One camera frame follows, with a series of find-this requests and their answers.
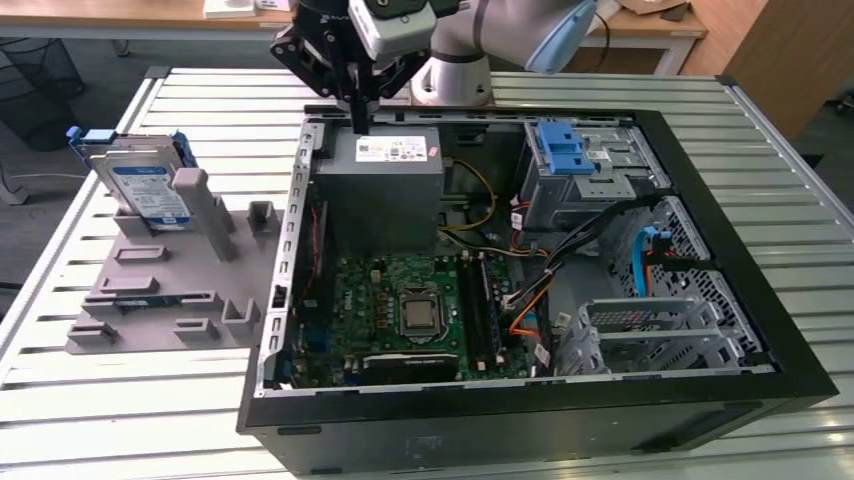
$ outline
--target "green motherboard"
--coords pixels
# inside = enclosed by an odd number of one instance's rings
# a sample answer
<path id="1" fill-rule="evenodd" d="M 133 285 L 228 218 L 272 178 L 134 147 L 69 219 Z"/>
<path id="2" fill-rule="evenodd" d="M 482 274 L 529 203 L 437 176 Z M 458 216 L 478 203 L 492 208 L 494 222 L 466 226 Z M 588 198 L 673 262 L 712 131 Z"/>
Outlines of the green motherboard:
<path id="1" fill-rule="evenodd" d="M 313 363 L 317 387 L 357 384 L 348 375 L 354 358 L 382 353 L 445 353 L 458 357 L 454 380 L 525 376 L 520 347 L 500 348 L 500 364 L 472 368 L 466 358 L 465 318 L 453 256 L 340 258 L 328 348 Z M 489 258 L 486 287 L 493 298 L 509 291 L 506 264 Z"/>

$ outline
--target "slotted metal surface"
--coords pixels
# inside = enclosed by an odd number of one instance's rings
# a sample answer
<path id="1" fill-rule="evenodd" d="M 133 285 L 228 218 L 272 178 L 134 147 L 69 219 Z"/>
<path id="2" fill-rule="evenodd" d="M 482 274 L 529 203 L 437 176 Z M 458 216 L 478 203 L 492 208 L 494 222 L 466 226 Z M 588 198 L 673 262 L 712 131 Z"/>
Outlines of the slotted metal surface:
<path id="1" fill-rule="evenodd" d="M 388 478 L 849 478 L 849 218 L 740 92 L 711 78 L 616 75 L 504 73 L 493 86 L 498 105 L 663 112 L 841 393 L 691 452 Z M 406 101 L 401 95 L 392 102 Z M 301 108 L 320 102 L 282 70 L 173 69 L 165 80 L 145 80 L 120 128 L 180 127 L 228 207 L 260 199 L 281 207 Z M 286 478 L 254 440 L 233 432 L 245 350 L 90 357 L 62 351 L 117 231 L 105 193 L 90 176 L 0 324 L 3 478 Z"/>

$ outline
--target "mesh wastebasket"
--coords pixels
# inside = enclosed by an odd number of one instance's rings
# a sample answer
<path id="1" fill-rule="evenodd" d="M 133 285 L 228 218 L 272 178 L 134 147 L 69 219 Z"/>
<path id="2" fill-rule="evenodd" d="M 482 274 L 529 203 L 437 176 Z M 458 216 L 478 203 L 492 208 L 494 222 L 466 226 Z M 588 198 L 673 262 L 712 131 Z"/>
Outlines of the mesh wastebasket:
<path id="1" fill-rule="evenodd" d="M 53 87 L 63 98 L 79 95 L 82 80 L 59 39 L 0 38 L 0 52 L 35 87 Z"/>
<path id="2" fill-rule="evenodd" d="M 0 120 L 30 149 L 43 152 L 66 146 L 65 132 L 78 122 L 55 90 L 37 86 L 49 84 L 49 76 L 34 72 L 33 66 L 0 68 Z"/>

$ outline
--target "robotic arm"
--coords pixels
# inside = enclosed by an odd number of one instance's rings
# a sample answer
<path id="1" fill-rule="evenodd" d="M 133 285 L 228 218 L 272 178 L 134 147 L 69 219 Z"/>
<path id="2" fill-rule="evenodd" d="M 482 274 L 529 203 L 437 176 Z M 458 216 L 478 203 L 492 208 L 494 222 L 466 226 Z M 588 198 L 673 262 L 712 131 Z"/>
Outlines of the robotic arm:
<path id="1" fill-rule="evenodd" d="M 366 133 L 378 98 L 393 97 L 416 74 L 421 103 L 476 105 L 489 98 L 486 53 L 557 71 L 593 12 L 595 0 L 300 0 L 270 51 Z"/>

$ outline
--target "power supply label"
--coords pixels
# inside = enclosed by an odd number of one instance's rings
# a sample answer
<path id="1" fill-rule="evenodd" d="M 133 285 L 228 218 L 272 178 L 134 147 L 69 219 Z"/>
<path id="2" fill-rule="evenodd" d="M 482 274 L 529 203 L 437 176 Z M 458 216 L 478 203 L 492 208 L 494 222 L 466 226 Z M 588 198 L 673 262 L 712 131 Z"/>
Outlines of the power supply label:
<path id="1" fill-rule="evenodd" d="M 356 162 L 425 162 L 425 137 L 370 137 L 356 140 Z"/>

